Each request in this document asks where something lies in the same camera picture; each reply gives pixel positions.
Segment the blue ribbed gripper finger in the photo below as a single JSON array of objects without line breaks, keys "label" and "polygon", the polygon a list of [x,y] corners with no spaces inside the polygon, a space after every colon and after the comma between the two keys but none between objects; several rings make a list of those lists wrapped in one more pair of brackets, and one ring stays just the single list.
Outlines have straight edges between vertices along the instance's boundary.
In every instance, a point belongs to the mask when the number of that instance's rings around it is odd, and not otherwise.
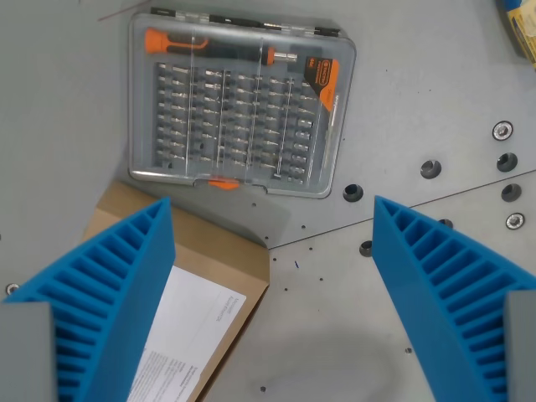
[{"label": "blue ribbed gripper finger", "polygon": [[380,196],[372,257],[435,399],[508,400],[504,303],[534,290],[534,275]]},{"label": "blue ribbed gripper finger", "polygon": [[49,305],[61,401],[125,401],[175,260],[163,198],[85,241],[7,303]]}]

